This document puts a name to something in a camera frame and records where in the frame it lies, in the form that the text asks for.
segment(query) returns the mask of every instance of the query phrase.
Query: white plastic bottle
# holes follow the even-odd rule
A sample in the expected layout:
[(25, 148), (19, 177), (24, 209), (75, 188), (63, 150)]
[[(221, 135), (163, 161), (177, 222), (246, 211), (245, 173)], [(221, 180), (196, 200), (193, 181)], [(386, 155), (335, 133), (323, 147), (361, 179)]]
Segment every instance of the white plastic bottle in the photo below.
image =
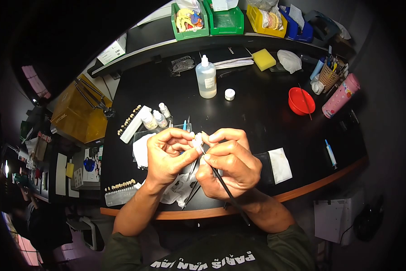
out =
[(200, 96), (209, 99), (217, 94), (217, 70), (203, 55), (202, 62), (196, 67), (197, 83), (199, 84)]
[(170, 117), (170, 110), (168, 110), (167, 106), (164, 103), (159, 104), (159, 110), (161, 110), (161, 113), (164, 114), (165, 117)]
[(155, 121), (156, 124), (160, 127), (160, 128), (164, 128), (167, 127), (167, 120), (165, 119), (165, 116), (161, 113), (159, 113), (156, 110), (153, 110), (153, 116), (155, 117)]
[(156, 129), (158, 124), (156, 123), (155, 117), (152, 115), (152, 113), (149, 112), (149, 111), (145, 111), (145, 112), (142, 112), (142, 113), (143, 114), (141, 115), (141, 121), (143, 122), (145, 127), (148, 130)]

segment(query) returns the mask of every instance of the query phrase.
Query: shirt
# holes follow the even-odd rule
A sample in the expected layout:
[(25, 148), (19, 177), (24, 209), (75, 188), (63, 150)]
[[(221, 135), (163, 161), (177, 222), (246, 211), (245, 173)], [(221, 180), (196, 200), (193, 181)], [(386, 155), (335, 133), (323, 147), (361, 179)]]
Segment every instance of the shirt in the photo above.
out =
[(233, 233), (212, 235), (143, 266), (138, 239), (117, 232), (108, 241), (102, 270), (315, 270), (310, 242), (298, 225), (268, 234), (267, 243)]

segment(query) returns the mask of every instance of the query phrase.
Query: pink water bottle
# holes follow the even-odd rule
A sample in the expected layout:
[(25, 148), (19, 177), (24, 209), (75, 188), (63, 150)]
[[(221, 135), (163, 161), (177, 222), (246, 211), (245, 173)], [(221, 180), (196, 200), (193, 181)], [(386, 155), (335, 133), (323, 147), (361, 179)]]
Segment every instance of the pink water bottle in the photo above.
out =
[(327, 118), (332, 118), (344, 104), (359, 89), (359, 82), (353, 73), (349, 73), (341, 86), (333, 93), (331, 98), (322, 106), (322, 112)]

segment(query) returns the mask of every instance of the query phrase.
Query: red bowl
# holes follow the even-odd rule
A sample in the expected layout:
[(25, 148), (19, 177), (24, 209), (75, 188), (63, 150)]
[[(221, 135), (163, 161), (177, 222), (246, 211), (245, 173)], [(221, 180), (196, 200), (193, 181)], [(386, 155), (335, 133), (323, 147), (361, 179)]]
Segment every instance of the red bowl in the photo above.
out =
[[(306, 92), (305, 90), (302, 91), (307, 100), (308, 107), (310, 108), (310, 113), (313, 113), (316, 109), (316, 104), (314, 103), (313, 98), (308, 92)], [(308, 115), (307, 105), (305, 104), (300, 88), (295, 87), (289, 90), (288, 102), (290, 109), (292, 109), (295, 114), (300, 116)]]

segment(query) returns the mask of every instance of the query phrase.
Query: shelf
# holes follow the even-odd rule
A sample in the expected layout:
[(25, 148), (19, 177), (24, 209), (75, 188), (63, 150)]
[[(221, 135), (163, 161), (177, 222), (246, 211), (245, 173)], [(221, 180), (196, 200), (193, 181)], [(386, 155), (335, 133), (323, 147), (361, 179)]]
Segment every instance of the shelf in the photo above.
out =
[(194, 39), (177, 41), (171, 29), (170, 17), (154, 20), (128, 30), (126, 39), (126, 54), (106, 65), (97, 60), (92, 68), (87, 70), (93, 78), (105, 76), (113, 72), (124, 71), (140, 64), (150, 62), (152, 57), (162, 58), (207, 49), (223, 45), (243, 45), (245, 47), (287, 49), (295, 53), (309, 54), (320, 58), (328, 49), (315, 46), (312, 43), (283, 39), (271, 35), (258, 34), (244, 13), (243, 35), (209, 35)]

